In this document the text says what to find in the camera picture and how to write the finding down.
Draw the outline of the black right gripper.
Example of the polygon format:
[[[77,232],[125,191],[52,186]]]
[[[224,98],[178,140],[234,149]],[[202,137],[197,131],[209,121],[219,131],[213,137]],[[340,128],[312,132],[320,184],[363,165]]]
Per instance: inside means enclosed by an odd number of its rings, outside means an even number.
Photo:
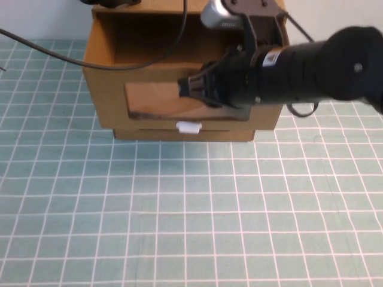
[[[231,47],[218,61],[204,63],[199,72],[178,80],[179,96],[202,102],[210,108],[247,108],[263,102],[260,95],[257,63],[260,50],[249,48],[240,50]],[[193,81],[202,80],[213,70],[213,94],[207,89],[190,88]]]

